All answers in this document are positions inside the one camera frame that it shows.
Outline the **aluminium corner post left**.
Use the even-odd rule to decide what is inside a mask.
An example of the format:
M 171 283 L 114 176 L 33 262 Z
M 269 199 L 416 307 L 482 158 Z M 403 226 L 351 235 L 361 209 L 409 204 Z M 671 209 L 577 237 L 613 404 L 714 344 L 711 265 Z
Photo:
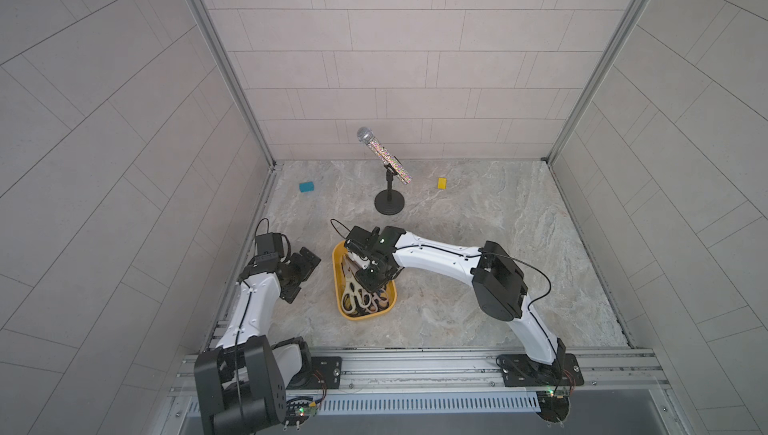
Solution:
M 277 166 L 277 162 L 272 155 L 269 146 L 265 140 L 265 137 L 260 130 L 255 114 L 250 106 L 245 92 L 240 84 L 240 81 L 235 72 L 234 66 L 228 56 L 225 47 L 222 43 L 220 36 L 218 35 L 213 20 L 209 14 L 208 9 L 205 6 L 203 0 L 185 0 L 188 8 L 197 22 L 198 28 L 202 34 L 203 40 L 210 50 L 217 67 L 219 68 L 223 81 L 227 86 L 228 91 L 233 97 L 233 100 L 237 107 L 240 109 L 244 116 L 246 123 L 248 124 L 251 132 L 253 133 L 256 141 L 262 151 L 267 164 L 268 170 L 273 172 Z

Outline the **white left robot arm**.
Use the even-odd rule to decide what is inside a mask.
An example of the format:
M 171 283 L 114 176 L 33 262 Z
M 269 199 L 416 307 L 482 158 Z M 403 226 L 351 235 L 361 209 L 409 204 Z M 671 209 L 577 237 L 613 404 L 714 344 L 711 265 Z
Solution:
M 286 421 L 286 391 L 296 376 L 311 374 L 311 356 L 301 337 L 272 345 L 267 333 L 277 301 L 293 302 L 319 263 L 303 248 L 285 261 L 257 255 L 243 269 L 224 335 L 194 366 L 205 434 L 254 434 Z

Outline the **yellow storage box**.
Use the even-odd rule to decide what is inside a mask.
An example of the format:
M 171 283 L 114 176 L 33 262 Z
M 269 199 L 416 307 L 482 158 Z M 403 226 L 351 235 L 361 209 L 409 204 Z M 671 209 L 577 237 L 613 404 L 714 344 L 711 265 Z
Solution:
M 335 295 L 341 315 L 351 321 L 362 321 L 387 314 L 397 301 L 395 282 L 384 288 L 368 292 L 354 277 L 357 264 L 350 258 L 340 242 L 332 253 Z

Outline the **large black scissors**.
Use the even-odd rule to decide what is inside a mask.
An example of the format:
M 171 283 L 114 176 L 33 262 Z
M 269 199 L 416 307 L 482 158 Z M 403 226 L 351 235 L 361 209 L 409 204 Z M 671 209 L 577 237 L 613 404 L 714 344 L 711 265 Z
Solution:
M 370 295 L 362 288 L 354 277 L 356 265 L 344 259 L 341 269 L 344 275 L 344 290 L 341 298 L 342 310 L 346 315 L 352 316 L 360 309 L 370 305 Z

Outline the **black microphone stand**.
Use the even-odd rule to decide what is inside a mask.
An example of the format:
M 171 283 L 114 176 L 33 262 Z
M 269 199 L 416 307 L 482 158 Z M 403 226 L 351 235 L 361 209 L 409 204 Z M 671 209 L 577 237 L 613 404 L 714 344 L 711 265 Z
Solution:
M 386 165 L 385 168 L 387 188 L 376 195 L 374 207 L 382 215 L 393 216 L 404 209 L 405 199 L 400 192 L 393 188 L 396 172 L 390 165 Z

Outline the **right circuit board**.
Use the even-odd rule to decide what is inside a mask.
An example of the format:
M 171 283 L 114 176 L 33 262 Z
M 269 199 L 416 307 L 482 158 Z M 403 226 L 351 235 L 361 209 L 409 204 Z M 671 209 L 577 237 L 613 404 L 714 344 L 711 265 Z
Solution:
M 570 413 L 568 396 L 556 395 L 554 392 L 537 392 L 539 404 L 538 416 L 547 423 L 563 424 Z

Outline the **black handled scissors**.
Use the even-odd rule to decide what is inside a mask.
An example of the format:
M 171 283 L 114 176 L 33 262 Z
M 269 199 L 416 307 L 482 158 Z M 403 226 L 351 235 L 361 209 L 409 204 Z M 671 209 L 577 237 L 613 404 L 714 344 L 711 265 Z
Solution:
M 387 292 L 379 290 L 370 296 L 370 303 L 366 307 L 358 309 L 358 314 L 360 316 L 373 315 L 387 310 L 389 307 L 390 299 Z

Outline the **aluminium corner post right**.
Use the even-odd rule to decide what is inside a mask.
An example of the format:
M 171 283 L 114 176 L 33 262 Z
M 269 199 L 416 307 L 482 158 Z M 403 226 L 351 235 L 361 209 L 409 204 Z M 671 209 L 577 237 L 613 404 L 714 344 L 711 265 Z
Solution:
M 568 140 L 575 132 L 578 123 L 592 103 L 594 96 L 597 94 L 608 72 L 613 67 L 618 55 L 621 53 L 621 50 L 650 1 L 651 0 L 630 0 L 627 9 L 622 15 L 606 49 L 601 55 L 587 84 L 577 99 L 551 151 L 546 158 L 543 158 L 543 161 L 546 162 L 548 167 L 552 168 L 554 166 L 554 163 L 565 148 Z

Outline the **glitter microphone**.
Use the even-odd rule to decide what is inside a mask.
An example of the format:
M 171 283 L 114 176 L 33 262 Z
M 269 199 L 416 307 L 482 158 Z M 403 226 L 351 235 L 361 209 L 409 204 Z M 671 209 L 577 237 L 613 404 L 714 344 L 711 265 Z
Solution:
M 372 130 L 367 127 L 361 127 L 357 131 L 357 137 L 363 145 L 381 160 L 385 167 L 392 169 L 402 184 L 407 185 L 411 182 L 411 177 L 402 163 L 375 137 Z

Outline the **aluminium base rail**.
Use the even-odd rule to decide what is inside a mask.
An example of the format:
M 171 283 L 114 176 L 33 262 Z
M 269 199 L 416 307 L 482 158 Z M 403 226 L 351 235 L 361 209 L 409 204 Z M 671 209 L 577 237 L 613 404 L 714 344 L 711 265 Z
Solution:
M 468 349 L 320 349 L 313 362 L 329 392 L 367 394 L 395 392 L 552 391 L 569 395 L 586 390 L 654 390 L 671 384 L 651 349 L 570 349 L 561 381 L 539 382 L 532 369 L 503 368 L 497 358 L 522 357 L 510 348 Z

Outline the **left circuit board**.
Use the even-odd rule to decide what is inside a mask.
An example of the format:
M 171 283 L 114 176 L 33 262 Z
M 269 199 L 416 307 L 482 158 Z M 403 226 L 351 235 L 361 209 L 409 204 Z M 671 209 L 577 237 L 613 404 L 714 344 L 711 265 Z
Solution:
M 295 427 L 300 430 L 304 423 L 317 414 L 318 408 L 317 401 L 312 397 L 301 396 L 288 400 L 286 402 L 284 429 Z

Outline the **cream handled scissors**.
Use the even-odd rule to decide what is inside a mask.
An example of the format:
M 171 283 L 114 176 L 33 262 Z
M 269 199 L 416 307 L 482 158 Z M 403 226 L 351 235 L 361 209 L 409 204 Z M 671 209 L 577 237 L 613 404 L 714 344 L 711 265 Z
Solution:
M 342 312 L 352 316 L 370 303 L 370 294 L 365 291 L 353 275 L 344 276 L 344 289 L 341 297 Z

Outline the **circuit board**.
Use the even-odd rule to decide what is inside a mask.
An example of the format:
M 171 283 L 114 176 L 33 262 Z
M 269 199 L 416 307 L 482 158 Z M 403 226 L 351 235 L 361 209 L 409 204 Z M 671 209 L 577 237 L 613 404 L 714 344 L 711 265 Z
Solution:
M 563 424 L 570 413 L 568 396 L 556 395 L 554 392 L 537 392 L 539 404 L 538 416 L 547 423 Z
M 286 402 L 284 429 L 295 427 L 300 430 L 304 423 L 317 414 L 318 408 L 317 401 L 312 397 L 301 396 L 288 400 Z

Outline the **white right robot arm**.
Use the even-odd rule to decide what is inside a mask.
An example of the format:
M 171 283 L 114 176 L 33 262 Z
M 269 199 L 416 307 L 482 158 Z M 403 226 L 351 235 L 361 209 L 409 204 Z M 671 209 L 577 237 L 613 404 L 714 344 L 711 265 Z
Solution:
M 368 292 L 383 288 L 405 269 L 420 269 L 457 280 L 474 291 L 482 312 L 503 321 L 538 365 L 557 367 L 562 341 L 546 326 L 528 293 L 521 262 L 496 242 L 462 247 L 429 240 L 401 228 L 367 231 L 353 227 L 344 246 L 358 264 L 355 279 Z

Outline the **white vent grille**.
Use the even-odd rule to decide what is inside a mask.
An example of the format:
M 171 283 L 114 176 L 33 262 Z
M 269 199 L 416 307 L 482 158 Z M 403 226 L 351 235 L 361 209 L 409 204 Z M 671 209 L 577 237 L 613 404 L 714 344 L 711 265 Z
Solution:
M 371 393 L 329 395 L 319 415 L 540 413 L 536 393 Z

